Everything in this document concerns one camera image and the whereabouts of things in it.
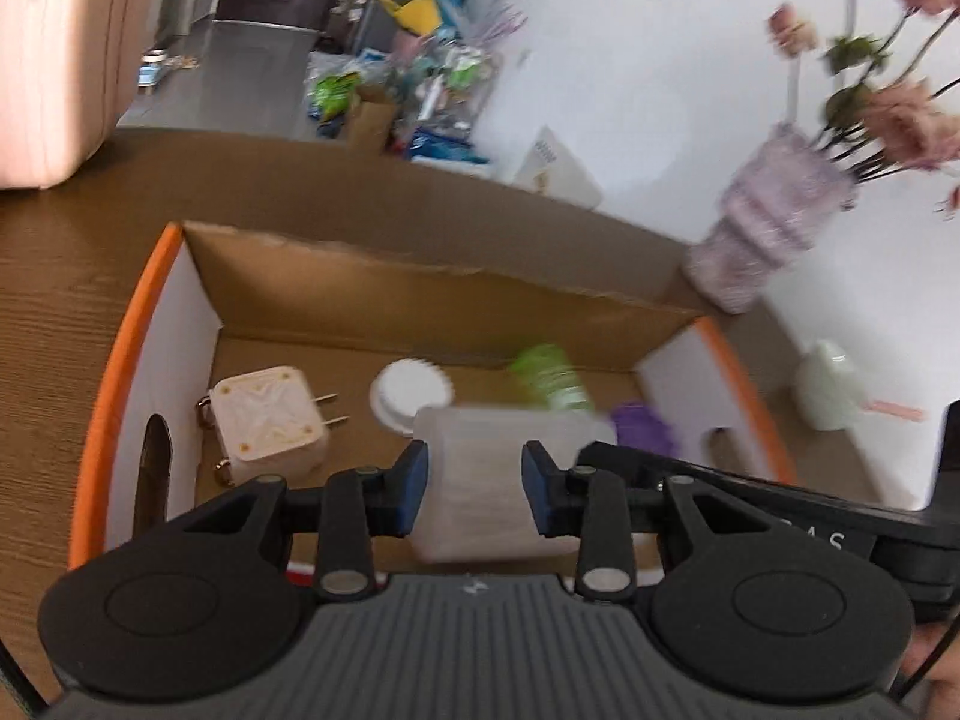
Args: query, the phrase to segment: pink leather bag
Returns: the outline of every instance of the pink leather bag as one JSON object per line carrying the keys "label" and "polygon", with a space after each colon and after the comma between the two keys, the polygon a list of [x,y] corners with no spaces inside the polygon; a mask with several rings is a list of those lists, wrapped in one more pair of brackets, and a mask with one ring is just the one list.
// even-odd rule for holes
{"label": "pink leather bag", "polygon": [[150,0],[0,0],[0,189],[69,178],[136,93]]}

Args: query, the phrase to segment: green snack bag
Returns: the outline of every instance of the green snack bag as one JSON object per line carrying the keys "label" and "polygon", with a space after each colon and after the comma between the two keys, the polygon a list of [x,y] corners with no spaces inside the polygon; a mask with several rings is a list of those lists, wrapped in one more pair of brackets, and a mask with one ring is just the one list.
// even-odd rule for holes
{"label": "green snack bag", "polygon": [[560,346],[541,343],[520,353],[510,370],[551,410],[592,409],[587,390]]}
{"label": "green snack bag", "polygon": [[339,116],[349,108],[350,95],[360,83],[359,73],[347,73],[344,76],[327,76],[317,81],[310,93],[310,101],[321,122]]}

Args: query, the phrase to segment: textured vase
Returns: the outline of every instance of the textured vase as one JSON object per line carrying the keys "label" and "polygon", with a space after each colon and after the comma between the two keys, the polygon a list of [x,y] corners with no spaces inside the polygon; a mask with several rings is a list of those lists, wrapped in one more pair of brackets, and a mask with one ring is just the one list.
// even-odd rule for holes
{"label": "textured vase", "polygon": [[771,275],[813,247],[855,192],[851,177],[827,154],[779,124],[724,191],[723,218],[690,247],[686,275],[710,302],[742,314]]}

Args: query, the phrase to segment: white round lid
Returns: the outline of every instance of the white round lid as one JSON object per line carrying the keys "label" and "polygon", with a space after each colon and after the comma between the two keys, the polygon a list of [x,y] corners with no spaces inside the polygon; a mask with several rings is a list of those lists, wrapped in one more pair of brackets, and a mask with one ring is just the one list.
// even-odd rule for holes
{"label": "white round lid", "polygon": [[435,365],[424,360],[397,360],[380,372],[370,391],[373,413],[384,425],[404,436],[413,435],[416,412],[453,402],[453,385]]}

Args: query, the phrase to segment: wooden table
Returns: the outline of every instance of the wooden table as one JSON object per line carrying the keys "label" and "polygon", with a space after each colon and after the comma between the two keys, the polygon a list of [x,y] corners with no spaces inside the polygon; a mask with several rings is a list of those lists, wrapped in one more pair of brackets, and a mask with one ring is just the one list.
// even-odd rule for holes
{"label": "wooden table", "polygon": [[[0,637],[49,698],[59,688],[35,614],[64,570],[86,423],[140,270],[163,225],[182,218],[709,310],[680,277],[676,242],[561,202],[321,143],[126,130],[66,184],[0,193]],[[797,351],[776,319],[760,306],[722,324],[803,483],[872,500],[846,436],[800,424],[785,389]],[[7,716],[16,708],[4,695]]]}

